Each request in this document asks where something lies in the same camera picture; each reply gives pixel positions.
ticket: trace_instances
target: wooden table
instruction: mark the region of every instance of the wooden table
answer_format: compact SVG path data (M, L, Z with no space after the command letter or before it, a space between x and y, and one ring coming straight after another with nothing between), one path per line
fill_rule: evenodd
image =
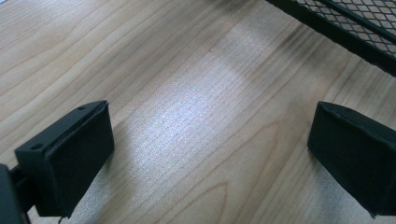
M8 167L69 110L110 103L116 151L62 223L396 222L306 146L318 101L395 129L396 79L263 0L9 0L0 36Z

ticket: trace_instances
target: black rubber pad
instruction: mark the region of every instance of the black rubber pad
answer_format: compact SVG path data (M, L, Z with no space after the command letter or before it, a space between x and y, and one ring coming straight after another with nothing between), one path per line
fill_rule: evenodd
M38 188L42 217L70 217L114 151L108 103L80 106L15 150Z
M396 132L349 108L319 102L308 148L373 217L396 215Z

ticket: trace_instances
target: wood grain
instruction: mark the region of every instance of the wood grain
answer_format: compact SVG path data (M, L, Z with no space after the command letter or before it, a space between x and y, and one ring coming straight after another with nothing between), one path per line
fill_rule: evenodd
M62 223L396 221L306 146L318 101L396 129L395 78L265 1L12 0L0 36L8 167L69 110L110 102L116 152Z

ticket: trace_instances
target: mesh tray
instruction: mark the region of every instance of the mesh tray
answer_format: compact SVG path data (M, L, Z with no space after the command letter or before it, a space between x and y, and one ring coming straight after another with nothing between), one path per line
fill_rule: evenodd
M396 1L267 2L396 77Z

